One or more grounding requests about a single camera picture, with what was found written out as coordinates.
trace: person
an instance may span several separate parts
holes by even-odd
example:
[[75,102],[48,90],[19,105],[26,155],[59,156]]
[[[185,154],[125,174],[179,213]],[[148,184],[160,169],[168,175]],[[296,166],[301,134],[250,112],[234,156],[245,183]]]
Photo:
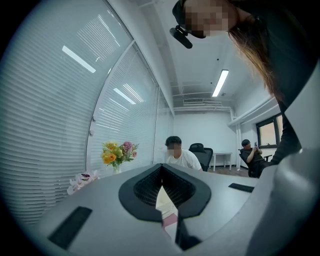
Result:
[[188,167],[197,171],[202,171],[201,164],[194,153],[182,149],[182,141],[178,136],[170,136],[165,140],[168,152],[167,164]]
[[250,176],[259,178],[264,168],[268,167],[269,164],[261,156],[262,150],[257,146],[251,147],[251,143],[248,139],[242,141],[243,148],[240,149],[241,158],[246,162],[251,172]]
[[298,151],[301,145],[285,111],[307,83],[319,56],[315,42],[292,13],[277,2],[263,0],[179,0],[172,13],[197,38],[228,32],[275,96],[283,130],[270,165]]

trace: bouquet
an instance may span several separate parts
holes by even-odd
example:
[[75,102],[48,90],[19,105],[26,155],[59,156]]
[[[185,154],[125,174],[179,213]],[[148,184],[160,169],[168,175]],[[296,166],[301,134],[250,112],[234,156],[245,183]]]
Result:
[[137,156],[137,148],[139,144],[132,144],[125,141],[118,146],[117,142],[108,141],[102,144],[101,159],[105,165],[112,165],[117,172],[120,172],[120,165],[123,162],[131,162]]

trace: window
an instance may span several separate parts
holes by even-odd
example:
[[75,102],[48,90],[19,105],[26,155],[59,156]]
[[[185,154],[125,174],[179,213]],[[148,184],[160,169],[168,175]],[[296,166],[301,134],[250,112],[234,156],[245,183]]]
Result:
[[282,115],[275,115],[256,124],[258,146],[261,149],[277,148],[282,136]]

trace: man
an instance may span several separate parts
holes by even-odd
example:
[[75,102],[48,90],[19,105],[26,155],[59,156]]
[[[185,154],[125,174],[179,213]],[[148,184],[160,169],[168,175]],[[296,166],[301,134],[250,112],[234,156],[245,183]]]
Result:
[[189,150],[182,149],[181,143],[181,139],[178,136],[170,136],[165,140],[165,145],[169,154],[166,163],[202,171],[198,158]]
[[261,149],[257,146],[251,148],[251,143],[248,139],[244,139],[241,144],[243,146],[240,150],[241,158],[248,165],[251,176],[259,178],[264,168],[269,166],[268,162],[266,162],[261,156]]

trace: black slot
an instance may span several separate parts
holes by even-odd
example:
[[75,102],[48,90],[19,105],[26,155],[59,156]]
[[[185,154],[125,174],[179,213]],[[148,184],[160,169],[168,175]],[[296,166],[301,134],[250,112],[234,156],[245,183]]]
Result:
[[92,210],[86,207],[75,209],[49,236],[49,240],[67,250],[71,242],[89,218]]
[[236,190],[241,190],[241,191],[248,192],[248,193],[252,193],[252,191],[254,191],[255,187],[241,185],[241,184],[237,184],[237,183],[232,183],[232,184],[229,185],[229,188],[236,189]]

